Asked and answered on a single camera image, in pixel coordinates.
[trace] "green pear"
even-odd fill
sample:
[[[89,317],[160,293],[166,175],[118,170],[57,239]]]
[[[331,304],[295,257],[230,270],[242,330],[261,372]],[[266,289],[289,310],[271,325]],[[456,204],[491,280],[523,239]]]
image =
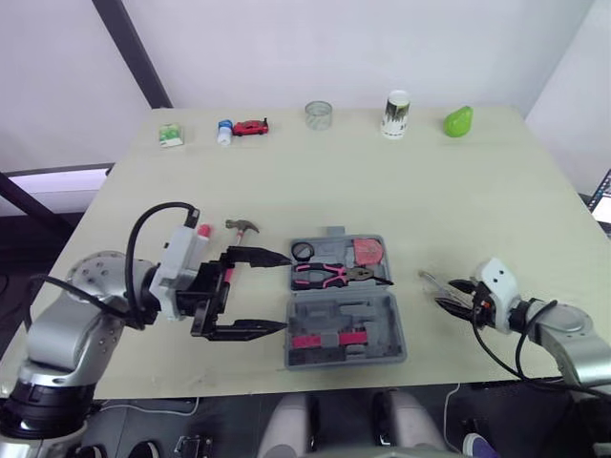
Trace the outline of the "green pear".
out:
[[[474,118],[474,109],[462,107],[446,116],[443,121],[443,132],[447,136],[463,136],[471,130],[471,121]]]

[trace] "pink pliers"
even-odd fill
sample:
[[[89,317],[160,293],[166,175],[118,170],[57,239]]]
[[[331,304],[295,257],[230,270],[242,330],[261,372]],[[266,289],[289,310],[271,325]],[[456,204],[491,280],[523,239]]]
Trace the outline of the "pink pliers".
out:
[[[327,289],[331,286],[342,288],[348,286],[349,281],[364,281],[374,279],[384,284],[393,284],[392,281],[380,279],[374,276],[374,272],[371,269],[365,267],[353,267],[346,269],[343,264],[323,264],[321,262],[312,262],[306,264],[297,264],[293,267],[294,272],[328,272],[333,274],[328,279],[322,281],[309,281],[309,280],[294,280],[293,289],[304,290],[304,289]]]

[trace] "red toy car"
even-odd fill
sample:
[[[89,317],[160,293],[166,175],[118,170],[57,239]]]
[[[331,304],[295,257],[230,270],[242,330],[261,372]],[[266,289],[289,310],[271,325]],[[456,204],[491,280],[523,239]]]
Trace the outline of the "red toy car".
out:
[[[245,121],[238,122],[233,129],[231,130],[233,135],[242,136],[242,135],[263,135],[269,132],[269,126],[267,125],[267,118],[265,117],[263,121]]]

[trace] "gray tool case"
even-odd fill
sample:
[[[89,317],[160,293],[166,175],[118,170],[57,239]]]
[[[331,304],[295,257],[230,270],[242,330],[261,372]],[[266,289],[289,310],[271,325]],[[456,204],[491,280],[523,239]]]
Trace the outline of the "gray tool case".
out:
[[[288,369],[326,366],[401,363],[407,348],[394,295],[388,286],[374,279],[350,281],[346,286],[325,289],[296,290],[295,281],[322,281],[332,278],[328,272],[298,272],[300,264],[355,264],[354,241],[375,239],[384,247],[380,262],[363,265],[374,276],[390,278],[386,246],[380,236],[347,236],[343,227],[327,229],[328,237],[295,239],[309,243],[314,254],[308,261],[296,260],[291,249],[293,266],[290,287],[293,295],[288,304],[284,364]]]

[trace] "green object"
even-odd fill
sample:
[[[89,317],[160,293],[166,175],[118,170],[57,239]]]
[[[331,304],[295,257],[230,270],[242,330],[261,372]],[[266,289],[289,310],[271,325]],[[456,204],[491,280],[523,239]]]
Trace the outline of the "green object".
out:
[[[443,132],[447,136],[463,136],[471,130],[474,109],[462,107],[446,116],[443,121]]]
[[[179,124],[163,124],[159,127],[159,145],[167,148],[178,146],[182,141],[182,128]]]

